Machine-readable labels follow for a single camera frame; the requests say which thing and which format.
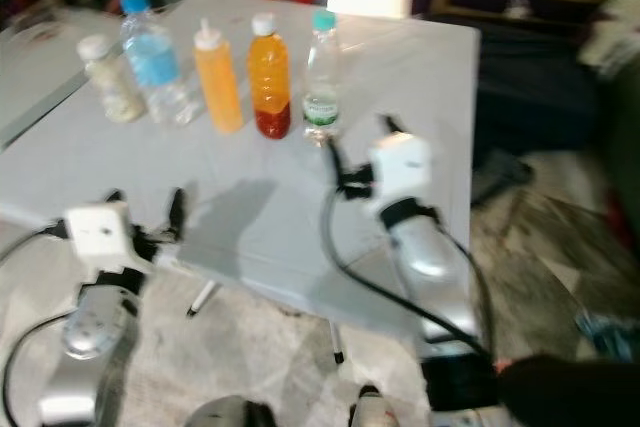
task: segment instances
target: orange bottle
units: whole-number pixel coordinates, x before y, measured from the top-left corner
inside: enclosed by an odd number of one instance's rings
[[[291,125],[287,46],[275,32],[273,14],[257,14],[252,27],[247,69],[256,125],[265,137],[282,139]]]
[[[229,42],[219,30],[209,29],[207,20],[202,19],[194,43],[200,85],[213,123],[222,133],[235,132],[244,122]]]

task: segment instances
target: teal bottle cap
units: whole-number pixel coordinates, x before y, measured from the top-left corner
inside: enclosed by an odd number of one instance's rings
[[[314,30],[331,30],[336,26],[336,14],[328,10],[316,10],[313,13]]]
[[[149,0],[120,0],[125,14],[137,14],[149,9]]]

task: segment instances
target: bottle cap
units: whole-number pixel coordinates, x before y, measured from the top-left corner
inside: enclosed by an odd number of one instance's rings
[[[210,29],[207,19],[200,19],[200,30],[196,32],[193,42],[198,50],[215,50],[222,43],[222,32]]]
[[[85,37],[76,46],[78,55],[84,61],[103,58],[111,50],[111,42],[105,35],[96,34]]]
[[[336,26],[336,14],[328,10],[316,10],[313,13],[314,30],[331,30]]]
[[[137,14],[149,9],[149,0],[120,0],[125,14]]]
[[[251,21],[253,34],[265,37],[272,35],[276,31],[276,18],[271,12],[263,12],[253,16]]]

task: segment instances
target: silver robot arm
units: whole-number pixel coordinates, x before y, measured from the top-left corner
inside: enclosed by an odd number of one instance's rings
[[[69,210],[65,229],[97,279],[85,284],[62,335],[58,365],[38,401],[45,427],[115,425],[122,384],[138,338],[138,309],[158,245],[181,239],[184,192],[174,192],[168,228],[134,226],[122,201]]]
[[[481,327],[470,297],[467,259],[447,238],[437,211],[427,207],[432,160],[429,144],[401,132],[393,119],[385,121],[390,135],[371,150],[371,164],[354,173],[343,170],[337,148],[330,143],[338,190],[347,199],[365,199],[366,212],[385,229],[404,297],[479,341]],[[490,356],[479,354],[429,320],[416,317],[415,329],[416,352],[432,409],[431,426],[510,426],[510,417],[498,401]]]

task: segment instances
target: table leg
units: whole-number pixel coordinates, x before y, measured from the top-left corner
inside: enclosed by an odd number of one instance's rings
[[[220,287],[222,287],[222,285],[214,282],[213,280],[207,282],[207,285],[204,286],[204,288],[196,297],[196,300],[194,300],[191,304],[191,307],[189,307],[189,310],[187,311],[187,317],[193,317],[194,315],[196,315],[200,311],[200,309],[202,309],[204,304],[206,304],[207,301],[211,298],[211,296],[220,289]]]
[[[342,352],[342,338],[340,337],[340,330],[338,324],[329,322],[329,329],[331,330],[331,344],[333,345],[333,358],[336,360],[336,364],[344,362],[344,353]]]

